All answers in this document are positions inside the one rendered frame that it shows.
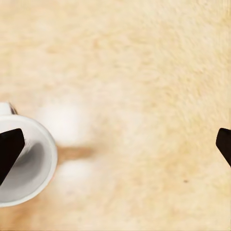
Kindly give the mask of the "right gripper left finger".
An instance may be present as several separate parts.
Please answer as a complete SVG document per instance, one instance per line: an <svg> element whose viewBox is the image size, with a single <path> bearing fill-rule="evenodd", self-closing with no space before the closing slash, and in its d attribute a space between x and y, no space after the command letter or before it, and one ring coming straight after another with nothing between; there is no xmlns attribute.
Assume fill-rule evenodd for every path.
<svg viewBox="0 0 231 231"><path fill-rule="evenodd" d="M0 133L0 186L24 147L25 139L21 128Z"/></svg>

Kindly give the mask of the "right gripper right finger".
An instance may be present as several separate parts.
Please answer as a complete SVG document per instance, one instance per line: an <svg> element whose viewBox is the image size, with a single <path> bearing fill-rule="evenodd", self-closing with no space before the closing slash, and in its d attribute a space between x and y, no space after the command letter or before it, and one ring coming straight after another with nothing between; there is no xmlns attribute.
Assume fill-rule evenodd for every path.
<svg viewBox="0 0 231 231"><path fill-rule="evenodd" d="M231 166L231 130L220 128L218 131L216 146Z"/></svg>

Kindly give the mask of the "coffee cup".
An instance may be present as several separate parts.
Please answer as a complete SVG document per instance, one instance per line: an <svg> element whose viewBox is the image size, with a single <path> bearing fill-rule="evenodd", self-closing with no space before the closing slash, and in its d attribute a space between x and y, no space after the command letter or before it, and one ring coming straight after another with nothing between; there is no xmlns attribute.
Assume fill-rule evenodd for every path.
<svg viewBox="0 0 231 231"><path fill-rule="evenodd" d="M0 186L0 207L21 204L49 184L57 164L51 133L39 122L17 115L10 102L0 103L0 133L21 128L25 147Z"/></svg>

